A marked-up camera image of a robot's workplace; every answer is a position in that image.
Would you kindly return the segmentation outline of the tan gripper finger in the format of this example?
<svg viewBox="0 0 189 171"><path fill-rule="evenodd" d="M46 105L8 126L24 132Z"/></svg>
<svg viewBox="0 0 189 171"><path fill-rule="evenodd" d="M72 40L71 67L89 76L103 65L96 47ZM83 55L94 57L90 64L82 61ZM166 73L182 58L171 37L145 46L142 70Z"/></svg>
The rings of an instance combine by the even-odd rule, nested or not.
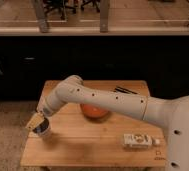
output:
<svg viewBox="0 0 189 171"><path fill-rule="evenodd" d="M28 130L33 130L44 121L44 116L41 113L34 113L26 125Z"/></svg>

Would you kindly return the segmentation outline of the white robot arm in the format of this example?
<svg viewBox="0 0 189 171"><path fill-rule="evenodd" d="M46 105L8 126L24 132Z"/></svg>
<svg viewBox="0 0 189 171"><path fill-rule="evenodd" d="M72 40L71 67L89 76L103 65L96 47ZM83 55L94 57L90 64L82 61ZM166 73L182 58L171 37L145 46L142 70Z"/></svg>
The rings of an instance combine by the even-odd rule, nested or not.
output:
<svg viewBox="0 0 189 171"><path fill-rule="evenodd" d="M189 171L189 95L160 99L88 88L78 75L59 82L44 98L26 128L36 134L47 130L48 118L68 103L90 104L130 116L168 131L166 171Z"/></svg>

